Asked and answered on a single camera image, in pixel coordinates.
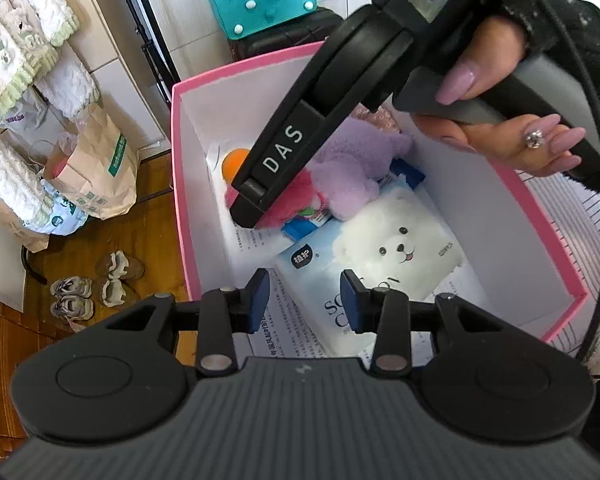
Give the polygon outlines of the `person right hand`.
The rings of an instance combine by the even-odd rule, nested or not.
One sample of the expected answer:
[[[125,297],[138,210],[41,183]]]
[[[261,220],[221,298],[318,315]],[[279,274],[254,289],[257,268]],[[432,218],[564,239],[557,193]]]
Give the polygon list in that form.
[[[525,50],[526,36],[520,26],[506,18],[488,18],[444,77],[436,101],[451,105],[478,98],[513,73]],[[413,120],[432,140],[537,177],[568,171],[581,163],[571,149],[584,139],[585,130],[563,125],[556,114],[527,114],[498,125],[463,125],[426,115],[415,115]]]

